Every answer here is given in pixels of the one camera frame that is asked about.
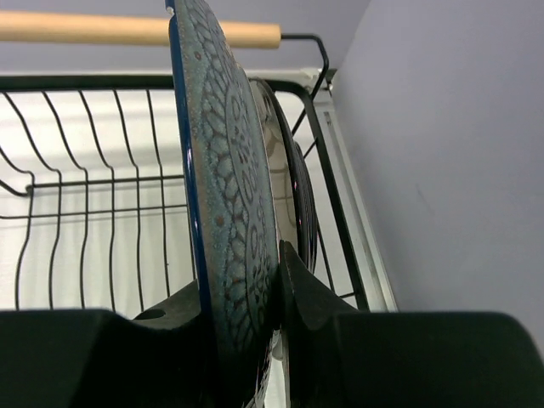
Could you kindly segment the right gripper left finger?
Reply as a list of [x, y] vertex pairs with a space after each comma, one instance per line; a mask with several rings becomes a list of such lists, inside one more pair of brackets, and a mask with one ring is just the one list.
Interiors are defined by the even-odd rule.
[[106, 309], [4, 311], [3, 407], [213, 407], [191, 282], [128, 320]]

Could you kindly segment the striped rim beige plate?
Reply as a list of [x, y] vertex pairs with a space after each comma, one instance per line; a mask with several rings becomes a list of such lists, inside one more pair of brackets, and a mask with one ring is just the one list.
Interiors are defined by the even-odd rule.
[[291, 242], [306, 268], [313, 272], [318, 222], [303, 152], [270, 85], [252, 78], [250, 86], [263, 129], [279, 237]]

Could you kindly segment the blue floral plate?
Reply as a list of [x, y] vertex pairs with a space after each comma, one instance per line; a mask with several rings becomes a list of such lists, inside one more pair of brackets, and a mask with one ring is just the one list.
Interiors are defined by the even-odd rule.
[[260, 407], [279, 267], [257, 107], [214, 12], [171, 1], [168, 34], [193, 260], [219, 407]]

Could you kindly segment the black wire dish rack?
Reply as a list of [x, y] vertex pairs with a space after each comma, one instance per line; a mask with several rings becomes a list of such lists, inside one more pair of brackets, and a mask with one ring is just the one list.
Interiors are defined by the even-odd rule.
[[[4, 10], [1, 61], [23, 47], [35, 67], [1, 75], [1, 306], [105, 308], [127, 317], [195, 279], [173, 74], [72, 71], [108, 48], [168, 56], [169, 18]], [[248, 69], [286, 115], [309, 171], [318, 222], [314, 273], [340, 298], [364, 297], [339, 165], [332, 69], [323, 40], [273, 23], [223, 22], [253, 56], [315, 51], [316, 67]]]

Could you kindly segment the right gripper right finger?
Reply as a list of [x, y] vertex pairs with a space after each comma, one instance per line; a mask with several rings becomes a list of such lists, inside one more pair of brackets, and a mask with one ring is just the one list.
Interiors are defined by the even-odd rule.
[[495, 312], [364, 312], [280, 244], [290, 407], [540, 407], [531, 335]]

